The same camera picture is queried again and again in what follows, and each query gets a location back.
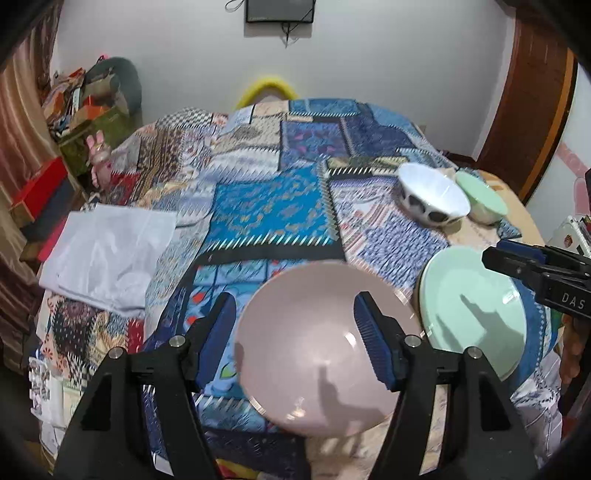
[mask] blue square pattern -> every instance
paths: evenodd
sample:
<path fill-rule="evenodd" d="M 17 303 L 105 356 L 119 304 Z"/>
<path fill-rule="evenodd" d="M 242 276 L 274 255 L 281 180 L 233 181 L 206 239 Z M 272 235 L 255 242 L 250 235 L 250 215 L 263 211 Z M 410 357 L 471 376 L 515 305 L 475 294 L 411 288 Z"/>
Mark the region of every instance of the blue square pattern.
<path fill-rule="evenodd" d="M 282 122 L 281 143 L 281 170 L 291 168 L 298 160 L 316 162 L 349 156 L 338 123 Z"/>
<path fill-rule="evenodd" d="M 272 180 L 218 184 L 202 251 L 250 245 L 327 245 L 337 238 L 326 181 L 316 166 Z"/>
<path fill-rule="evenodd" d="M 305 116 L 348 116 L 357 115 L 359 108 L 355 100 L 312 98 L 290 100 L 290 113 Z"/>
<path fill-rule="evenodd" d="M 371 112 L 345 117 L 340 121 L 351 155 L 393 157 L 399 148 L 414 148 L 403 130 L 380 125 L 373 119 Z"/>

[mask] mint green bowl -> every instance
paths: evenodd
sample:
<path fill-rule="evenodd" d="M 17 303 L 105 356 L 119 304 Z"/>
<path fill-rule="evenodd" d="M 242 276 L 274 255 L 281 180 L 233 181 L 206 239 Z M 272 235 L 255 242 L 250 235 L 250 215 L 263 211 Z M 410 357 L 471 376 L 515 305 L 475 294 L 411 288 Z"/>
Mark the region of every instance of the mint green bowl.
<path fill-rule="evenodd" d="M 505 201 L 482 180 L 459 171 L 456 173 L 456 183 L 470 200 L 468 216 L 475 222 L 491 225 L 509 212 Z"/>

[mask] brown curtain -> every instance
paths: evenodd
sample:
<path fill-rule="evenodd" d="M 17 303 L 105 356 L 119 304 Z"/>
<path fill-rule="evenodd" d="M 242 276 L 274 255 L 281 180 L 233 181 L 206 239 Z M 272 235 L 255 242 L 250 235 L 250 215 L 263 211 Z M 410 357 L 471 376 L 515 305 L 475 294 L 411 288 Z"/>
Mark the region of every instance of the brown curtain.
<path fill-rule="evenodd" d="M 59 156 L 41 98 L 50 83 L 49 62 L 63 2 L 58 2 L 16 49 L 0 74 L 0 338 L 4 362 L 18 368 L 29 315 L 41 293 L 33 272 L 19 257 L 25 239 L 8 209 L 12 198 L 43 162 Z"/>

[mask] white cloth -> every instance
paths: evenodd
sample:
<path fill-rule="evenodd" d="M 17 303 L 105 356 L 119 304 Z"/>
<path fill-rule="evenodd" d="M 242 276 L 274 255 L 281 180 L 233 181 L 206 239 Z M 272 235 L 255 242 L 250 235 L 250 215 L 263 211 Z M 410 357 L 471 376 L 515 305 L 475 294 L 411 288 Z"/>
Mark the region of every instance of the white cloth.
<path fill-rule="evenodd" d="M 110 205 L 72 212 L 39 284 L 100 309 L 140 314 L 158 257 L 175 227 L 174 212 Z"/>

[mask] blue patterned blanket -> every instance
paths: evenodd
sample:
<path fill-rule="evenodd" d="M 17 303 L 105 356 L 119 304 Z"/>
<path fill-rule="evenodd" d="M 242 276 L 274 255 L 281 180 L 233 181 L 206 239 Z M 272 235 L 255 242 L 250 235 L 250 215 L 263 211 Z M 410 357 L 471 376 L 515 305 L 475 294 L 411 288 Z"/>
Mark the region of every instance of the blue patterned blanket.
<path fill-rule="evenodd" d="M 354 100 L 309 99 L 257 104 L 229 117 L 185 109 L 152 128 L 141 133 L 148 148 L 141 150 L 141 179 L 131 200 L 188 215 L 195 220 L 188 228 L 196 230 L 173 242 L 176 250 L 159 265 L 169 281 L 151 286 L 148 312 L 157 312 L 159 321 L 146 351 L 185 333 L 219 293 L 234 295 L 239 316 L 269 278 L 307 261 L 346 259 L 409 300 L 424 264 L 449 244 L 394 201 L 392 174 L 401 163 L 456 168 L 397 113 Z M 171 278 L 178 283 L 173 293 Z M 545 312 L 520 291 L 527 299 L 528 345 L 513 389 L 556 338 Z M 245 399 L 233 335 L 214 380 L 194 398 L 210 448 L 227 475 L 231 465 L 241 465 L 240 475 L 248 476 L 246 469 L 253 479 L 261 472 L 308 478 L 303 439 L 280 431 Z M 165 458 L 150 388 L 144 403 L 152 449 Z"/>

